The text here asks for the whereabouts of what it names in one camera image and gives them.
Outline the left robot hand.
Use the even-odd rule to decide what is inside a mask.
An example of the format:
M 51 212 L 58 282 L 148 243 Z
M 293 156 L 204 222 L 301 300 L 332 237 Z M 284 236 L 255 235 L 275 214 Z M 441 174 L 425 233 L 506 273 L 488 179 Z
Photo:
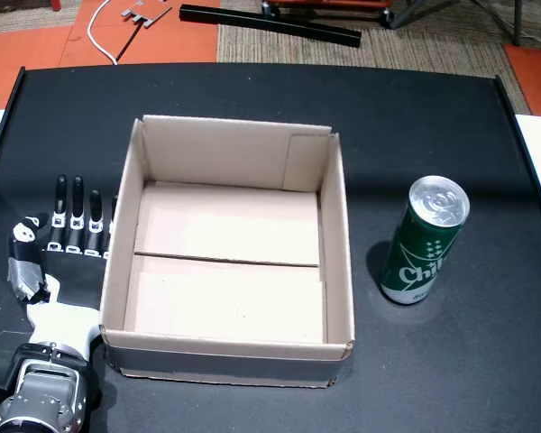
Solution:
M 81 176 L 60 174 L 51 213 L 13 225 L 6 279 L 25 307 L 31 343 L 89 359 L 100 337 L 106 247 L 102 195 L 86 193 Z

